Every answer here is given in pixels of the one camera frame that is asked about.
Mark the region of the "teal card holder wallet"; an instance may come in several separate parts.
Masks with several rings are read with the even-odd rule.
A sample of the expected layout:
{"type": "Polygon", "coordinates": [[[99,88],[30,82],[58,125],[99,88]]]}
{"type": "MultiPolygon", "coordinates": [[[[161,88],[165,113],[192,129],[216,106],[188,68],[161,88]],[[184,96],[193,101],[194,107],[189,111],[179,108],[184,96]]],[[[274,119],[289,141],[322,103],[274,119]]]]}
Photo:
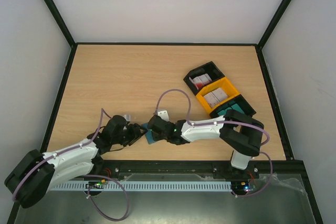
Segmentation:
{"type": "Polygon", "coordinates": [[[144,135],[147,143],[149,145],[156,143],[158,140],[156,139],[156,135],[152,132],[152,129],[148,127],[148,123],[143,123],[141,126],[147,130],[144,135]]]}

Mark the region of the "black bin with red cards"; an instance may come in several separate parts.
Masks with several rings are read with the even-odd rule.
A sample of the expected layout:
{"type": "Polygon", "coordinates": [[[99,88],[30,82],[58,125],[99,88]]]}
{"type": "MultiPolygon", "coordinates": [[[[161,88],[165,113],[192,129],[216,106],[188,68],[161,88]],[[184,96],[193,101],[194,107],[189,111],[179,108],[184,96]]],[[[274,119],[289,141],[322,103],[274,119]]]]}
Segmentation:
{"type": "Polygon", "coordinates": [[[224,77],[225,75],[219,70],[219,68],[210,61],[190,70],[183,78],[183,81],[189,87],[191,92],[194,95],[197,95],[203,87],[224,77]]]}

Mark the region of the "yellow bin with cards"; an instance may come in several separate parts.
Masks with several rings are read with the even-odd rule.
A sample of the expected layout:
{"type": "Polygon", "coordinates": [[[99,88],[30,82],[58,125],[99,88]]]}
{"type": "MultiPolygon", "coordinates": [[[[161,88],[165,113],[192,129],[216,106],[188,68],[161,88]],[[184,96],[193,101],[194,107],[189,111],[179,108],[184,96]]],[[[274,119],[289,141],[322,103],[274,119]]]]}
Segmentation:
{"type": "Polygon", "coordinates": [[[240,92],[229,79],[223,77],[202,87],[196,98],[206,112],[211,113],[214,109],[237,97],[239,94],[240,92]]]}

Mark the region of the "black bin with teal cards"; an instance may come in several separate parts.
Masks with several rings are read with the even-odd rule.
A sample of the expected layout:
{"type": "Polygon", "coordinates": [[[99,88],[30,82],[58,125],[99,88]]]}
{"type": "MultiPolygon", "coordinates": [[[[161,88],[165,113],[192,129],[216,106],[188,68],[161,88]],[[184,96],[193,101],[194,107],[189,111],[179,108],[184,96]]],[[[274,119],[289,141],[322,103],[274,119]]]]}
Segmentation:
{"type": "Polygon", "coordinates": [[[247,102],[247,100],[240,94],[229,101],[216,107],[209,116],[216,118],[221,115],[225,115],[228,110],[235,110],[242,114],[252,117],[256,114],[253,107],[247,102]]]}

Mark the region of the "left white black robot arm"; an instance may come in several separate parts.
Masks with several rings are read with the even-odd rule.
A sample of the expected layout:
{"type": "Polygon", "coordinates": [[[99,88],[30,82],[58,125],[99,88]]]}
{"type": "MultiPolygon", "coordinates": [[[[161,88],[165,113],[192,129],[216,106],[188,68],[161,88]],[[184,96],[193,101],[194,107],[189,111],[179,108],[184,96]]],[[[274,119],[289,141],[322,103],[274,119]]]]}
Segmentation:
{"type": "Polygon", "coordinates": [[[57,185],[99,170],[102,155],[110,152],[112,146],[131,146],[146,132],[143,126],[115,115],[76,144],[52,152],[29,151],[6,177],[4,185],[22,208],[32,207],[57,185]]]}

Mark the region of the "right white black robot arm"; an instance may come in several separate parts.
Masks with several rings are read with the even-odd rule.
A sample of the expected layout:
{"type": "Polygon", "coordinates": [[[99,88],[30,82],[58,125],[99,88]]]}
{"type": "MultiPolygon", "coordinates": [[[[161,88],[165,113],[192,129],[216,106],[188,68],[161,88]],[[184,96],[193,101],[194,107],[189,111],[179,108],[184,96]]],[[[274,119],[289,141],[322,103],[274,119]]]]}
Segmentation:
{"type": "Polygon", "coordinates": [[[146,128],[149,131],[146,138],[150,143],[165,140],[174,145],[183,145],[220,138],[234,149],[230,164],[240,170],[245,170],[251,158],[260,154],[263,136],[269,140],[261,122],[236,110],[228,110],[224,115],[208,120],[179,120],[175,123],[156,114],[146,128]]]}

